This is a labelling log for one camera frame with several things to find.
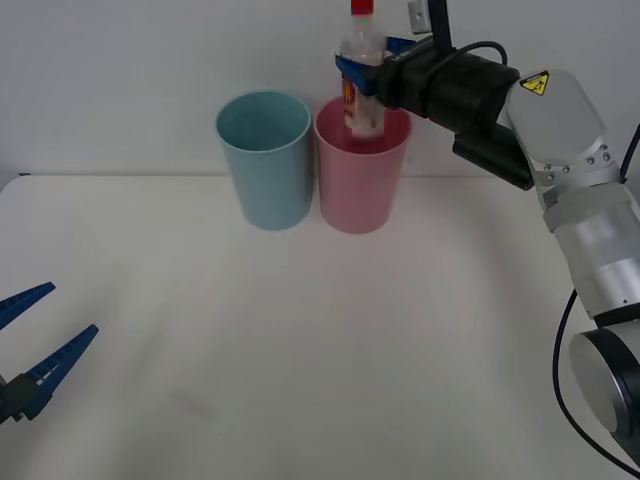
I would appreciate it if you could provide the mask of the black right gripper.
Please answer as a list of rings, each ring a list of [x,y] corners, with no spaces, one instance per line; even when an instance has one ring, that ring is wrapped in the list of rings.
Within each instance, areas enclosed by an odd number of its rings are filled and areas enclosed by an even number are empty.
[[[431,68],[440,59],[431,36],[418,41],[387,36],[380,66],[335,56],[342,77],[364,96],[377,96],[387,108],[403,109],[427,118]]]

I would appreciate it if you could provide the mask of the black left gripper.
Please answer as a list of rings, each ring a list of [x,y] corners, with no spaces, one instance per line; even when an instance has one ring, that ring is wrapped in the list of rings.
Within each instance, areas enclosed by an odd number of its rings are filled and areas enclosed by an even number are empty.
[[[47,282],[0,301],[0,329],[17,319],[35,303],[55,290]],[[22,417],[36,418],[53,397],[54,391],[84,354],[99,328],[92,324],[63,347],[9,383],[0,376],[0,423]]]

